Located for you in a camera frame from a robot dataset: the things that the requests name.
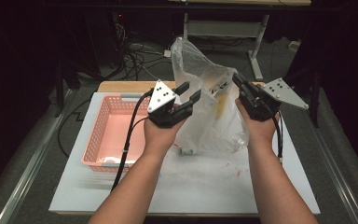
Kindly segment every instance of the person's left hand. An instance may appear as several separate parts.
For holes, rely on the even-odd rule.
[[[145,151],[144,153],[158,153],[165,155],[172,146],[176,134],[185,123],[185,119],[174,125],[173,127],[159,128],[150,119],[146,119],[144,123],[145,130]]]

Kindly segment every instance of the hand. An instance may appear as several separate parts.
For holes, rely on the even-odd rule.
[[[159,128],[150,119],[146,119],[144,123],[145,130],[145,152],[157,153],[165,156],[168,149],[172,146],[176,134],[185,123],[185,119],[169,129]]]
[[[271,144],[272,137],[275,133],[275,124],[272,119],[268,119],[264,122],[253,120],[249,117],[248,112],[245,107],[242,105],[240,99],[235,100],[237,108],[240,110],[243,118],[245,119],[246,125],[249,129],[250,138],[249,145],[259,145],[259,144]]]

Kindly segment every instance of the pink plastic tray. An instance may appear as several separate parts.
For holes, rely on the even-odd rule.
[[[82,163],[88,165],[93,171],[117,171],[133,109],[140,97],[138,93],[109,93],[104,96]],[[138,109],[135,122],[147,116],[148,104],[149,99],[146,98]],[[144,146],[144,125],[141,121],[132,131],[125,171],[138,160]]]

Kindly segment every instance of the person's left arm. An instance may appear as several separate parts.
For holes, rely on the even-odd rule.
[[[155,191],[162,162],[185,121],[160,129],[145,120],[145,150],[116,188],[89,220],[89,223],[143,223]]]

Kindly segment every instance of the translucent plastic bag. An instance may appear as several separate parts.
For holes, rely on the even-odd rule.
[[[190,82],[181,101],[201,89],[201,97],[194,104],[193,115],[176,135],[175,144],[182,155],[200,150],[233,153],[248,144],[248,131],[235,99],[238,88],[232,82],[235,68],[209,61],[193,44],[177,38],[171,47],[172,67],[176,86]]]

